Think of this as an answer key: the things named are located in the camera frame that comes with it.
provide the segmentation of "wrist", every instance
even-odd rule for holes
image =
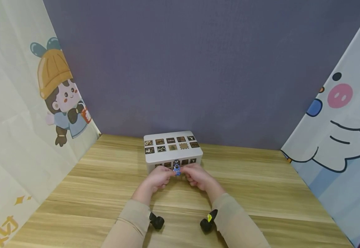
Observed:
[[[220,183],[212,177],[211,180],[206,185],[206,193],[209,196],[209,200],[211,204],[216,201],[222,194],[225,194],[224,188],[220,185]]]
[[[138,188],[136,188],[135,192],[131,196],[131,199],[149,206],[151,202],[151,197],[153,195],[152,188],[153,187],[148,182],[146,182],[146,180],[144,180],[140,183]]]

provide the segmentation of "cartoon girl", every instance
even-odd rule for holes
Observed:
[[[67,131],[72,138],[79,136],[91,121],[88,109],[74,83],[70,68],[56,37],[48,40],[47,49],[31,43],[31,52],[41,58],[38,65],[38,84],[42,99],[49,110],[48,125],[56,125],[55,144],[67,143]]]

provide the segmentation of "blue padlock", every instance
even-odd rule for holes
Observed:
[[[180,160],[176,159],[173,162],[173,171],[176,172],[176,176],[180,176],[181,172],[180,172]]]

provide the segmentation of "black clip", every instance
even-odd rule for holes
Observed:
[[[210,232],[212,230],[212,226],[214,224],[214,220],[216,219],[216,215],[217,215],[217,209],[214,209],[212,212],[210,212],[207,215],[207,218],[201,220],[201,228],[204,232]]]
[[[153,212],[151,212],[150,213],[150,223],[153,225],[153,227],[156,230],[161,230],[163,224],[165,223],[165,220],[161,216],[156,217],[156,215],[153,214]]]

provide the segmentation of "blue shirt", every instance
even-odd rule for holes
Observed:
[[[82,117],[81,113],[78,113],[77,121],[72,124],[70,120],[68,120],[67,113],[63,112],[54,114],[54,124],[65,130],[70,130],[72,138],[76,138],[78,135],[80,135],[88,125],[85,119]]]

